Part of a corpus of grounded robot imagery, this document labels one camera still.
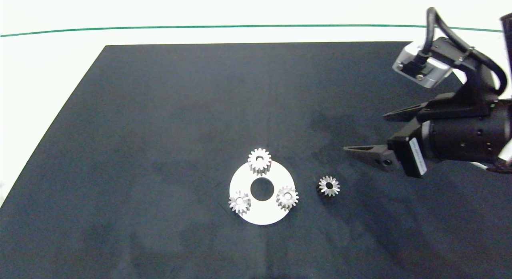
label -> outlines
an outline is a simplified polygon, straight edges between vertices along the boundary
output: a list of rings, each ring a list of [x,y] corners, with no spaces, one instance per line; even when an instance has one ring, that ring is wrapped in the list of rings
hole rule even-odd
[[[426,164],[423,159],[423,155],[421,154],[421,149],[418,145],[418,140],[416,138],[412,138],[409,141],[409,145],[411,146],[411,150],[413,151],[414,159],[416,160],[416,165],[418,166],[419,173],[423,175],[426,172]]]

black cable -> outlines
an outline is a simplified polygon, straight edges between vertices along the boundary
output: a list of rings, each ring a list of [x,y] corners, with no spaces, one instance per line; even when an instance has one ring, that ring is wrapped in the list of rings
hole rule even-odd
[[[436,25],[436,9],[434,7],[430,7],[426,10],[426,36],[425,36],[425,44],[423,45],[423,53],[429,54],[432,49],[432,44],[434,42],[434,28]]]
[[[446,23],[443,21],[443,19],[441,18],[441,16],[439,16],[437,12],[436,24],[439,26],[439,29],[443,31],[443,33],[448,37],[448,39],[450,39],[461,52],[466,52],[468,51],[469,48],[471,48],[468,43],[464,42],[463,39],[456,35],[454,31],[452,31],[452,29],[450,29],[450,27],[446,25]],[[491,58],[489,58],[487,55],[481,53],[478,50],[473,50],[471,55],[476,60],[487,66],[491,71],[494,72],[494,74],[496,74],[496,76],[500,80],[500,87],[496,90],[496,93],[497,95],[503,94],[507,86],[507,76],[505,75],[503,69],[501,69],[500,66],[498,66],[498,64],[496,64]]]
[[[425,44],[424,48],[422,49],[421,53],[418,53],[418,56],[416,58],[424,58],[426,55],[430,54],[430,50],[432,49],[432,44],[434,41],[434,27],[437,25],[441,31],[450,39],[457,49],[461,52],[467,52],[468,49],[471,48],[471,46],[464,42],[463,39],[461,39],[458,35],[446,25],[446,23],[443,21],[441,16],[437,13],[437,10],[434,7],[430,7],[426,11],[426,38],[425,38]],[[477,61],[479,61],[481,64],[484,64],[486,67],[488,67],[491,71],[496,74],[498,77],[498,80],[500,81],[500,87],[496,90],[497,95],[503,94],[505,91],[505,88],[507,86],[507,76],[505,75],[505,72],[503,72],[503,69],[501,69],[498,64],[496,64],[491,58],[486,56],[485,54],[481,53],[478,50],[473,50],[470,54],[470,56]]]

gear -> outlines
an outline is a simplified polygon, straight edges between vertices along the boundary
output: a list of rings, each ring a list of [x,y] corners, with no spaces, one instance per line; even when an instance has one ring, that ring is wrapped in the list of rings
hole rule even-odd
[[[242,194],[238,191],[234,194],[234,197],[229,197],[229,208],[232,208],[236,214],[243,215],[249,211],[251,207],[251,198],[249,194]]]
[[[334,196],[340,191],[340,184],[335,178],[331,176],[325,176],[318,182],[318,189],[326,196]]]
[[[253,173],[263,175],[270,170],[272,159],[265,149],[260,148],[251,151],[247,162],[249,162],[249,168]]]
[[[291,207],[295,206],[298,203],[298,193],[295,189],[292,189],[288,186],[281,188],[278,191],[277,200],[278,206],[282,209],[289,210]]]

white wall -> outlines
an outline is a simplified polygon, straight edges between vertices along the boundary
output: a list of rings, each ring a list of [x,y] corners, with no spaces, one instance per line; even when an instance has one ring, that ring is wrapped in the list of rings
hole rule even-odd
[[[512,0],[0,0],[0,34],[129,26],[424,25],[500,30]],[[456,31],[510,72],[501,33]],[[0,38],[0,205],[105,45],[422,40],[402,27],[272,27],[71,31]]]

robotic arm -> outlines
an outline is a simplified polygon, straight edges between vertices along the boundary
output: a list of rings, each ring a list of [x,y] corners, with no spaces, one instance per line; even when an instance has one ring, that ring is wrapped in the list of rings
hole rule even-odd
[[[512,14],[501,18],[512,65]],[[434,38],[437,25],[447,38]],[[353,157],[384,171],[402,165],[406,175],[421,178],[426,162],[468,161],[496,173],[512,173],[512,100],[499,100],[507,85],[503,70],[461,40],[436,10],[427,10],[426,40],[406,46],[393,69],[416,83],[433,88],[453,69],[468,80],[455,93],[384,115],[408,122],[385,145],[344,147]],[[491,72],[499,79],[496,89]]]

